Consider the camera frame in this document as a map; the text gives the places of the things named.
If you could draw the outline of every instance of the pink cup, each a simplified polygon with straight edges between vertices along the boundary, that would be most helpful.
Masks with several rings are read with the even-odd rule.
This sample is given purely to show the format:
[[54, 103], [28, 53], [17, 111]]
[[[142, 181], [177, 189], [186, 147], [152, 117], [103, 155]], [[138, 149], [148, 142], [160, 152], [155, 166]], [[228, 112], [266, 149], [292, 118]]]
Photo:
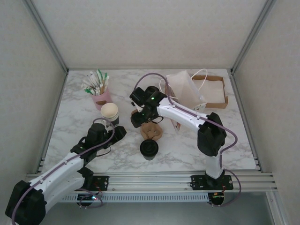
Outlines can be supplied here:
[[98, 110], [101, 110], [104, 104], [113, 102], [109, 94], [108, 88], [106, 89], [106, 92], [104, 92], [102, 95], [92, 95], [92, 99], [94, 101], [95, 107]]

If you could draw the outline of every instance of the white string handle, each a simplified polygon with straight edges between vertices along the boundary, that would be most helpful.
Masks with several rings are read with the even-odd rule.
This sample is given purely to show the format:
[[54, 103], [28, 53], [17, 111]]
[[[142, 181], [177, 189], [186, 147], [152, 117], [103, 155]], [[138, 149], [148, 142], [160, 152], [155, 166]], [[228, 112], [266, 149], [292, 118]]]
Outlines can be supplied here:
[[205, 76], [205, 79], [204, 79], [202, 85], [200, 86], [200, 88], [204, 85], [204, 82], [205, 82], [205, 80], [206, 80], [206, 78], [207, 78], [207, 74], [208, 74], [207, 69], [200, 69], [197, 73], [195, 73], [195, 74], [192, 75], [192, 77], [191, 77], [191, 79], [192, 79], [195, 75], [197, 75], [197, 74], [198, 74], [199, 72], [201, 72], [202, 70], [205, 70], [205, 71], [206, 71], [206, 76]]
[[164, 93], [164, 92], [162, 91], [162, 89], [161, 89], [161, 81], [162, 81], [162, 80], [163, 80], [163, 79], [161, 79], [161, 80], [159, 81], [159, 90], [160, 90], [160, 92]]

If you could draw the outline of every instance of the white marble surface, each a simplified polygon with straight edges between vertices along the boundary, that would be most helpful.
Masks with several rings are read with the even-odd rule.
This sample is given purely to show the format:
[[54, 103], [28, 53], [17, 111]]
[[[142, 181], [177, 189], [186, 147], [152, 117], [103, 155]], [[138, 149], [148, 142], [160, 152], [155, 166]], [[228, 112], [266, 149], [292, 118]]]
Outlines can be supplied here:
[[[152, 161], [143, 158], [139, 146], [143, 141], [140, 129], [136, 129], [130, 122], [130, 113], [134, 107], [130, 104], [129, 95], [138, 79], [148, 73], [156, 72], [162, 75], [177, 73], [178, 69], [164, 70], [107, 70], [110, 76], [109, 89], [112, 99], [118, 105], [120, 126], [124, 126], [127, 134], [124, 139], [112, 146], [112, 152], [106, 156], [94, 159], [88, 164], [94, 172], [166, 172], [205, 170], [205, 157], [197, 148], [196, 134], [186, 131], [176, 135], [170, 120], [160, 123], [164, 133], [158, 140], [159, 151]], [[187, 70], [193, 74], [197, 69]], [[53, 129], [50, 145], [45, 158], [43, 172], [50, 169], [67, 155], [70, 149], [87, 134], [92, 121], [101, 117], [94, 103], [80, 85], [89, 71], [70, 71], [63, 93], [58, 116]], [[226, 69], [210, 69], [209, 75], [224, 77], [225, 93], [229, 104], [226, 109], [205, 109], [204, 113], [217, 113], [223, 125], [235, 132], [238, 143], [224, 152], [223, 165], [227, 169], [254, 169], [255, 162], [240, 116], [240, 112], [233, 94]], [[149, 84], [158, 86], [159, 78], [149, 76], [140, 87]], [[233, 142], [233, 137], [227, 134], [225, 145]]]

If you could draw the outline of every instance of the white cup lid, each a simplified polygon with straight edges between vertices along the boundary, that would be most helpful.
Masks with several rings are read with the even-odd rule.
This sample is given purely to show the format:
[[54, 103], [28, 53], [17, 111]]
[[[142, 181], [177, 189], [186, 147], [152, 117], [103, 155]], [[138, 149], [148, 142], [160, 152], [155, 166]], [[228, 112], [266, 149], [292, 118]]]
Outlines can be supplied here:
[[114, 103], [106, 103], [102, 106], [100, 112], [102, 116], [106, 118], [112, 118], [118, 114], [118, 107]]

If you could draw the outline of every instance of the paper coffee cup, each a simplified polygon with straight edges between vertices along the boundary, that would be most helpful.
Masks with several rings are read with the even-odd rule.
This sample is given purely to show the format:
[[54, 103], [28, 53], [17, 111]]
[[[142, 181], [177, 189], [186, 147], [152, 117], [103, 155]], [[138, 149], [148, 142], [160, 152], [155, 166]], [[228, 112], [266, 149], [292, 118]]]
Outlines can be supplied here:
[[102, 116], [109, 120], [115, 127], [119, 124], [119, 109], [114, 103], [106, 103], [100, 110]]

